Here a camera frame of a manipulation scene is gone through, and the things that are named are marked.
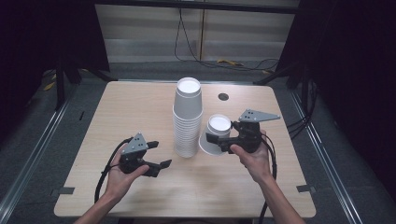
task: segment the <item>hand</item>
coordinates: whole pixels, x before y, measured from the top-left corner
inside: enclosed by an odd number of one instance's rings
[[[253,153],[246,152],[238,145],[231,145],[230,150],[239,157],[241,163],[245,165],[253,180],[257,183],[265,177],[271,176],[268,148],[264,143],[260,143],[259,148]]]
[[[120,147],[110,166],[119,164],[121,152],[125,146],[126,145]],[[142,165],[132,173],[125,174],[123,171],[120,170],[119,166],[112,167],[108,172],[105,195],[110,196],[112,199],[119,202],[128,192],[134,180],[137,179],[139,176],[143,175],[148,169],[148,165]]]

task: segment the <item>white wall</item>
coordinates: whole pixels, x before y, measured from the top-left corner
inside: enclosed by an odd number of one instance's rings
[[[298,0],[212,2],[286,7],[297,7],[299,3]],[[177,60],[174,50],[178,9],[97,5],[96,10],[111,63]],[[201,9],[182,9],[182,18],[196,58],[238,61],[278,58],[293,20],[292,15]],[[193,59],[182,29],[178,40],[177,56]]]

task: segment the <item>short stack of cups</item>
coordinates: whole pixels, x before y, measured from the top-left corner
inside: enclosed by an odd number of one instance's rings
[[[215,114],[212,115],[207,121],[206,127],[199,138],[200,148],[209,155],[220,156],[225,152],[221,151],[221,148],[213,143],[209,143],[206,140],[206,133],[211,133],[219,138],[230,137],[231,121],[224,115]]]
[[[197,79],[183,77],[178,81],[173,112],[175,152],[190,158],[198,151],[203,114],[201,83]]]

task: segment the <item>person's right hand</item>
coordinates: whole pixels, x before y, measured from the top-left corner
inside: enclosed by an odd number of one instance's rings
[[[259,148],[248,153],[238,145],[231,145],[230,150],[239,157],[242,164],[245,165],[253,180],[257,183],[264,180],[265,177],[271,176],[268,148],[264,143],[260,143]]]

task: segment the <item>table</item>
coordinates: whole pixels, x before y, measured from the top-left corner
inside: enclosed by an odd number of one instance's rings
[[[139,177],[108,214],[113,217],[258,217],[264,204],[262,192],[235,155],[210,156],[201,149],[192,158],[174,151],[173,112],[176,83],[109,82],[92,118],[64,186],[75,188],[60,195],[54,213],[78,217],[93,205],[93,194],[112,151],[123,139],[141,132],[159,141],[145,161],[173,160],[158,177]],[[220,93],[229,95],[227,101]],[[202,84],[202,127],[213,114],[237,120],[247,109],[281,115],[270,87]],[[283,119],[265,121],[261,128],[273,140],[278,164],[277,183],[302,217],[316,213],[300,163]],[[237,136],[232,130],[231,136]],[[106,180],[101,194],[106,187]]]

